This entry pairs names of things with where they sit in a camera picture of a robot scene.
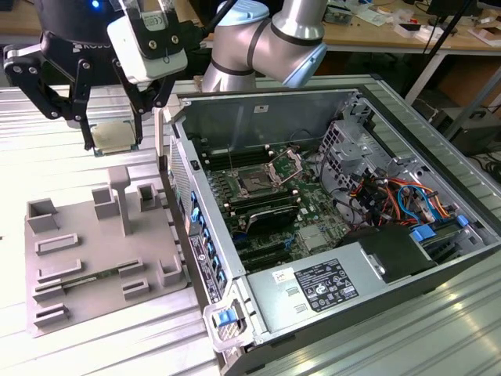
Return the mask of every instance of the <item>power supply label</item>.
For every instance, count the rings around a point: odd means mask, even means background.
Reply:
[[[297,282],[315,312],[332,308],[359,296],[343,267],[335,258],[295,272]]]

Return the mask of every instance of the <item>sticker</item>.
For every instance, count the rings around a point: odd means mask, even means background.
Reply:
[[[219,291],[218,284],[214,280],[212,273],[212,266],[209,263],[210,260],[205,256],[204,246],[200,237],[190,237],[189,242],[193,249],[193,254],[195,255],[196,265],[200,271],[200,276],[202,277],[205,289],[211,300],[211,303],[217,303],[221,300],[221,293]]]
[[[336,258],[299,270],[294,275],[315,312],[322,312],[324,309],[359,296]]]
[[[294,279],[294,269],[287,268],[287,269],[277,270],[276,272],[272,273],[272,276],[275,279],[276,284],[281,284],[282,282],[285,282],[286,280],[293,280]]]
[[[268,105],[261,105],[261,106],[256,106],[254,107],[254,113],[255,114],[263,114],[264,112],[268,112]]]
[[[146,29],[149,31],[165,30],[167,27],[164,18],[159,14],[142,14],[141,17],[144,26],[146,26]]]

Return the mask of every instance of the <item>metal worktable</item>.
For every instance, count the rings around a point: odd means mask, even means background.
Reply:
[[[310,85],[365,85],[419,135],[423,119],[403,107],[383,82],[370,76],[315,78]],[[261,86],[271,85],[260,81]],[[178,84],[185,91],[189,82]],[[97,89],[91,120],[126,118],[118,88]],[[63,121],[46,120],[16,89],[0,89],[0,374],[218,374],[192,287],[37,339],[24,332],[25,203],[51,197],[54,204],[91,200],[106,184],[106,168],[129,167],[135,190],[152,182],[162,190],[155,162],[153,119],[139,152],[94,158],[81,134]],[[405,144],[383,141],[400,154]],[[165,144],[168,134],[164,135]],[[471,173],[459,154],[444,152],[437,133],[423,142],[492,212],[501,216],[499,191]],[[286,358],[256,375],[292,374],[500,374],[501,254],[481,262],[425,296],[399,305]]]

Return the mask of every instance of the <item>wooden desk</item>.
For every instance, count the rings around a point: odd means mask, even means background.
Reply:
[[[147,9],[157,7],[157,0],[145,0],[145,3]],[[411,9],[422,24],[426,24],[430,18],[414,5],[405,4],[403,0],[386,6],[392,10]],[[181,21],[197,19],[189,0],[175,0],[175,8]],[[324,42],[330,51],[422,53],[425,46],[425,43],[415,38],[401,37],[390,25],[376,27],[357,17],[353,18],[350,26],[331,23],[324,23],[324,26]],[[409,102],[414,101],[447,55],[501,56],[501,48],[486,45],[469,34],[468,29],[469,27],[459,26],[459,32],[445,41],[406,97]],[[40,33],[37,13],[31,4],[18,0],[12,12],[0,12],[0,44],[37,43]],[[211,39],[212,35],[207,40],[209,47]]]

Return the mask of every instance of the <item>blue clip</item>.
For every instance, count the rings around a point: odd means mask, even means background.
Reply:
[[[193,213],[191,213],[191,222],[195,223],[198,221],[198,217],[200,216],[200,209],[194,208]]]
[[[219,279],[219,282],[221,283],[221,285],[223,286],[223,288],[226,286],[226,276],[225,276],[225,272],[223,272],[222,270],[219,272],[218,274],[218,279]]]
[[[221,263],[219,262],[219,257],[215,256],[214,260],[212,260],[212,269],[217,272],[221,268]]]
[[[227,309],[226,311],[221,311],[220,313],[218,313],[216,321],[218,327],[224,327],[238,321],[238,317],[236,316],[236,312],[233,309]]]
[[[468,218],[464,215],[458,215],[457,222],[461,225],[461,227],[466,227],[470,224],[470,221],[468,221]]]
[[[429,225],[422,225],[416,227],[413,231],[413,237],[416,241],[423,241],[426,239],[430,239],[437,235]]]
[[[209,251],[209,257],[212,259],[216,254],[216,248],[214,247],[211,241],[207,243],[207,250]]]

